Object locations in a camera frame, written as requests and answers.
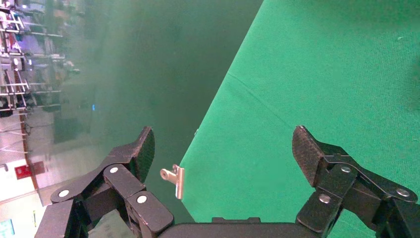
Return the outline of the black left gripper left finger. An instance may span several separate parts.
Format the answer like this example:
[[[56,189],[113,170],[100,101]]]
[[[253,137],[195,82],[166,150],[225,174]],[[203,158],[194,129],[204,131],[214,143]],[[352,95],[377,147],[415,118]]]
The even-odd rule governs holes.
[[[64,237],[87,237],[99,220],[117,210],[138,238],[157,238],[174,224],[172,213],[149,191],[146,177],[155,156],[153,129],[145,126],[131,143],[114,147],[91,172],[51,195],[52,206],[66,205],[68,221]]]

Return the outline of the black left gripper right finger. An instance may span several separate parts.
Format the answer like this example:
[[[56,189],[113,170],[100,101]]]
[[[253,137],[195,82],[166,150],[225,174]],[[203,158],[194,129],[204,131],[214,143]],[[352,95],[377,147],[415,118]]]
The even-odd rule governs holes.
[[[363,168],[343,148],[316,140],[302,125],[293,132],[292,153],[315,189],[296,223],[316,238],[327,237],[344,210],[377,238],[418,237],[418,196],[412,190]]]

